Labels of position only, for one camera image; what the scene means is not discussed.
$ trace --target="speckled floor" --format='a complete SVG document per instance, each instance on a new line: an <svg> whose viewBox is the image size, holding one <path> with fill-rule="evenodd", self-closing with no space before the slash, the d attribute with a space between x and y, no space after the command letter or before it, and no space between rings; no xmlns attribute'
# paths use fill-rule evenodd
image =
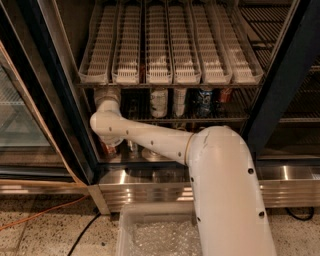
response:
<svg viewBox="0 0 320 256"><path fill-rule="evenodd" d="M0 226L79 196L0 196ZM95 216L90 198L0 231L0 256L67 255L84 227ZM320 209L311 221L301 222L284 209L269 210L269 221L279 256L320 255ZM84 234L73 256L115 254L117 217L101 216Z"/></svg>

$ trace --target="white plastic tray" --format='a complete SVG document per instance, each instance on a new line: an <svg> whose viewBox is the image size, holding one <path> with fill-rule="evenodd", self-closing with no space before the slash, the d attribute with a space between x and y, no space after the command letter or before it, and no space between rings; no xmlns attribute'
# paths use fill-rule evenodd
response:
<svg viewBox="0 0 320 256"><path fill-rule="evenodd" d="M239 10L234 7L227 11L225 6L217 4L213 9L213 15L219 18L221 37L233 70L233 82L258 85L263 70L246 38Z"/></svg>
<svg viewBox="0 0 320 256"><path fill-rule="evenodd" d="M80 65L82 83L104 83L110 71L116 35L118 7L115 1L97 1L92 12L89 39Z"/></svg>
<svg viewBox="0 0 320 256"><path fill-rule="evenodd" d="M167 2L174 83L197 85L201 70L194 43L192 16L187 1Z"/></svg>
<svg viewBox="0 0 320 256"><path fill-rule="evenodd" d="M201 256L193 211L193 202L125 205L120 215L116 256ZM189 232L183 232L186 225Z"/></svg>
<svg viewBox="0 0 320 256"><path fill-rule="evenodd" d="M172 83L169 28L165 1L145 1L146 81Z"/></svg>
<svg viewBox="0 0 320 256"><path fill-rule="evenodd" d="M220 26L212 15L211 1L192 1L191 11L195 28L195 41L205 84L226 85L230 83L232 69L220 38Z"/></svg>
<svg viewBox="0 0 320 256"><path fill-rule="evenodd" d="M112 66L112 80L123 85L139 84L141 2L122 0Z"/></svg>

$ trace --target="ice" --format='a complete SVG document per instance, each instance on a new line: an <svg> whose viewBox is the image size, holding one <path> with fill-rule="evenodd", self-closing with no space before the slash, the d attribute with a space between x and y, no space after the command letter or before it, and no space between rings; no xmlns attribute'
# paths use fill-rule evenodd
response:
<svg viewBox="0 0 320 256"><path fill-rule="evenodd" d="M201 256L198 227L190 221L138 223L130 230L129 256Z"/></svg>

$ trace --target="refrigerator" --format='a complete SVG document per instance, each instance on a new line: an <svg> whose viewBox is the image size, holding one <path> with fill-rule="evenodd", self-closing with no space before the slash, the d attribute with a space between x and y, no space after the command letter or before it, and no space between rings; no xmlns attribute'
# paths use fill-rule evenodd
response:
<svg viewBox="0 0 320 256"><path fill-rule="evenodd" d="M114 90L130 120L239 133L266 207L319 206L319 2L0 3L0 193L90 193L104 213L192 201L187 167L92 131Z"/></svg>

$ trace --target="orange cable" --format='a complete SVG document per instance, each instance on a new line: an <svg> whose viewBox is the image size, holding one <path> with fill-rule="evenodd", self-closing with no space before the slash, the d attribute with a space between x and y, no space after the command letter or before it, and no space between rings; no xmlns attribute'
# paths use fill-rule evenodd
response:
<svg viewBox="0 0 320 256"><path fill-rule="evenodd" d="M78 203L78 202L80 202L80 201L82 201L82 200L84 200L84 199L86 199L86 198L88 198L88 197L89 197L89 196L83 196L83 197L81 197L81 198L79 198L79 199L77 199L77 200L75 200L75 201L72 201L72 202L69 202L69 203L60 204L60 205L57 205L57 206L53 206L53 207L51 207L51 208L48 208L48 209L43 210L43 211L41 211L41 212L38 212L38 213L36 213L36 214L34 214L34 215L30 216L30 217L26 217L26 218L23 218L23 219L20 219L20 220L16 220L16 221L14 221L14 222L11 222L11 223L9 223L9 224L6 224L6 225L0 227L0 231L4 230L4 229L6 229L6 228L9 228L9 227L15 226L15 225L17 225L17 224L26 222L26 221L28 221L28 220L35 219L35 218L37 218L37 217L39 217L39 216L41 216L41 215L43 215L43 214L45 214L45 213L47 213L47 212L49 212L49 211L52 211L52 210L55 210L55 209L59 209L59 208L64 207L64 206L69 206L69 205Z"/></svg>

